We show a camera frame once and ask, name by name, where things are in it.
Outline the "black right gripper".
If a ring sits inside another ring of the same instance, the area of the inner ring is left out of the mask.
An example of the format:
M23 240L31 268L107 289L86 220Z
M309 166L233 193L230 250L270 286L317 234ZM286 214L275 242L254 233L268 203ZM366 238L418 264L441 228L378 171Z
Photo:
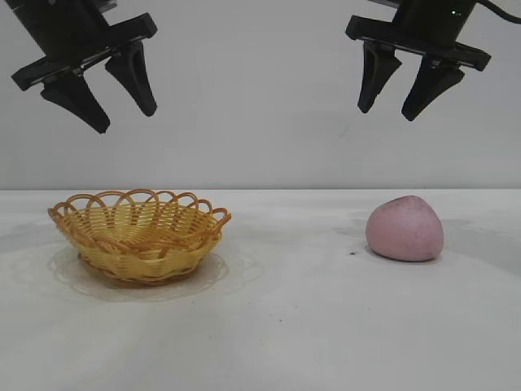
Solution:
M475 1L401 1L390 21L351 17L346 35L363 43L363 74L357 106L367 113L402 65L395 51L424 56L402 115L414 121L446 90L462 81L460 65L483 71L491 55L457 42Z

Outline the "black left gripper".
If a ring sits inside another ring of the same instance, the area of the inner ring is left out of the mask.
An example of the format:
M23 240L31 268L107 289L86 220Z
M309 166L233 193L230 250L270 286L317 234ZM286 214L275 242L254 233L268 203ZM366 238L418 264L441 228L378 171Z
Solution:
M9 1L7 5L45 54L11 76L21 90L56 73L96 64L122 47L105 69L145 116L155 114L157 103L142 44L157 32L150 14L110 25L103 13L115 8L116 1ZM111 124L82 75L65 73L46 81L41 97L74 114L98 134L105 134Z

